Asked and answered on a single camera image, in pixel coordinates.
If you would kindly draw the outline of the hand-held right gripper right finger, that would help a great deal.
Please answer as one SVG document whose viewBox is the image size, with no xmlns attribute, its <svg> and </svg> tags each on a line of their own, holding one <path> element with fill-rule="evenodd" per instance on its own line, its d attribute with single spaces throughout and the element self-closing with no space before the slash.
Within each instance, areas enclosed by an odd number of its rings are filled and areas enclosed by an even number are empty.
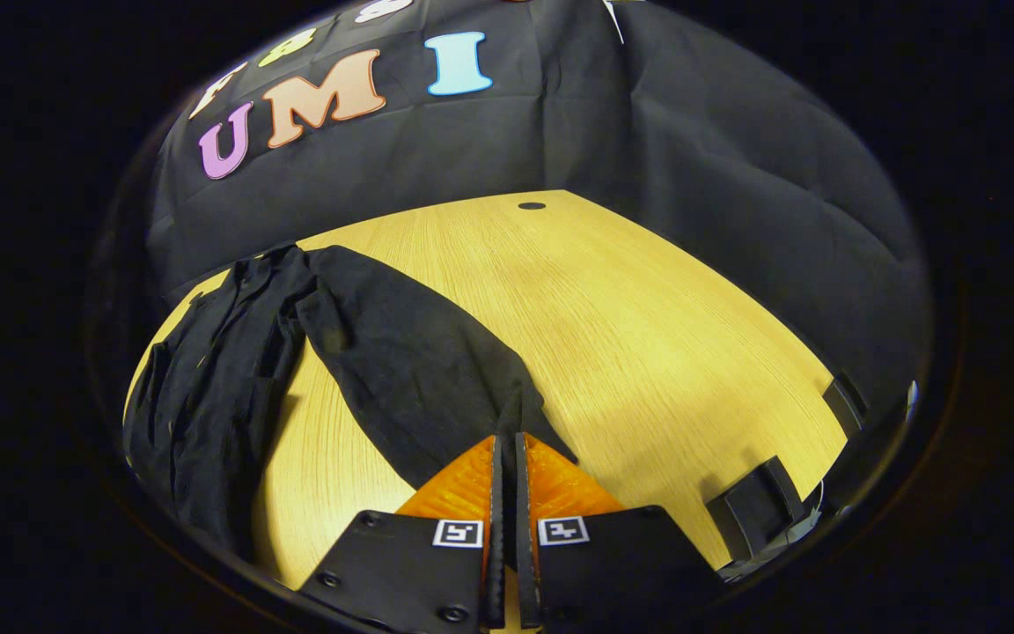
<svg viewBox="0 0 1014 634">
<path fill-rule="evenodd" d="M 527 433 L 515 437 L 520 621 L 544 633 L 700 633 L 727 591 L 660 505 L 624 508 Z"/>
</svg>

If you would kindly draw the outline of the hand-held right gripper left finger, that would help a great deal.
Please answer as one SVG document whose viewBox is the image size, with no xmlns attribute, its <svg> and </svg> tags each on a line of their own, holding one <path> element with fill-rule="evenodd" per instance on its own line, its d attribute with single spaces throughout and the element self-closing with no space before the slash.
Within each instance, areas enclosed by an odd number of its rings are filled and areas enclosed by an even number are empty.
<svg viewBox="0 0 1014 634">
<path fill-rule="evenodd" d="M 374 633 L 499 629 L 502 441 L 476 443 L 394 513 L 356 514 L 299 592 Z"/>
</svg>

